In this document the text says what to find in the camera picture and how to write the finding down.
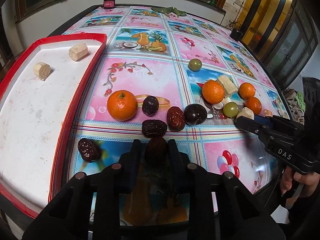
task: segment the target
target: black pot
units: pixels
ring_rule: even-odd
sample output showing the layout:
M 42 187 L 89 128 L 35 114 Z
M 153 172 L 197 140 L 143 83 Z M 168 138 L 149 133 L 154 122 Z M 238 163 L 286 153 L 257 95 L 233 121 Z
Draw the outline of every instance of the black pot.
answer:
M 237 29 L 233 28 L 230 33 L 230 38 L 232 38 L 235 41 L 239 41 L 242 39 L 243 33 L 238 31 Z

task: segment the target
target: tray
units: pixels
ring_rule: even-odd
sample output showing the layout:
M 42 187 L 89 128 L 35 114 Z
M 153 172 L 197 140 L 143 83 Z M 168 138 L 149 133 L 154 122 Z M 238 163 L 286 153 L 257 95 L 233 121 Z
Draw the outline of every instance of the tray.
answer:
M 0 84 L 0 193 L 30 217 L 52 197 L 73 117 L 106 40 L 97 33 L 40 39 Z M 83 42 L 89 55 L 72 61 L 69 48 Z M 33 73 L 41 61 L 53 70 L 45 81 Z

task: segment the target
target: green grape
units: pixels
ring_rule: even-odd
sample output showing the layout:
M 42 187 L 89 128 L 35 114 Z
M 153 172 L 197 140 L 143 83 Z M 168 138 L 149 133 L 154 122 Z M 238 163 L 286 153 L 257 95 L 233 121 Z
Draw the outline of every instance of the green grape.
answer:
M 223 113 L 227 117 L 234 117 L 239 113 L 238 105 L 235 102 L 227 103 L 223 108 Z
M 202 67 L 202 62 L 198 58 L 193 58 L 189 61 L 188 67 L 192 71 L 198 71 Z

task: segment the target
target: orange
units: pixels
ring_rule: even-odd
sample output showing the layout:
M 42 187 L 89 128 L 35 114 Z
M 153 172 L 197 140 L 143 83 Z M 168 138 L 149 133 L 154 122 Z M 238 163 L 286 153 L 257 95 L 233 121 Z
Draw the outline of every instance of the orange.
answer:
M 134 94 L 127 90 L 113 92 L 107 101 L 107 109 L 113 119 L 126 121 L 137 112 L 138 102 Z
M 254 114 L 260 114 L 260 112 L 261 112 L 261 108 L 262 108 L 261 102 L 257 98 L 248 98 L 245 101 L 244 105 L 247 108 L 251 109 Z
M 238 92 L 243 99 L 247 99 L 247 98 L 254 97 L 254 94 L 256 93 L 256 89 L 252 84 L 246 82 L 240 85 Z
M 224 97 L 223 86 L 220 85 L 217 81 L 208 80 L 202 86 L 202 95 L 204 99 L 212 105 L 220 103 Z

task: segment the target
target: hand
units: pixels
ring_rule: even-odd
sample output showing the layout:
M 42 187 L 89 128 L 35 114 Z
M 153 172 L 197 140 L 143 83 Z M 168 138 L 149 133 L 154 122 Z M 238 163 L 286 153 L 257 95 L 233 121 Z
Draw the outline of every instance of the hand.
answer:
M 307 175 L 301 175 L 295 172 L 290 167 L 287 167 L 284 171 L 284 174 L 282 175 L 282 179 L 280 182 L 280 189 L 282 194 L 291 189 L 293 179 L 305 185 L 300 194 L 300 197 L 310 197 L 318 186 L 320 175 L 315 172 L 309 172 Z

